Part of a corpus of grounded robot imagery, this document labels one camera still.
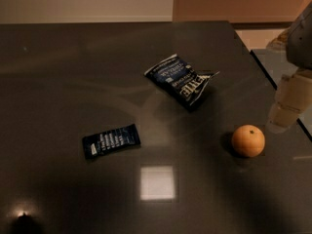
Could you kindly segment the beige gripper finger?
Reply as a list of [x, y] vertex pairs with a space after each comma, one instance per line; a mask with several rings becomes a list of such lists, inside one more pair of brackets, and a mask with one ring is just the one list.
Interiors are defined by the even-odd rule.
[[267, 129], [274, 134], [283, 133], [311, 104], [312, 70], [298, 69], [293, 75], [283, 75], [268, 114]]

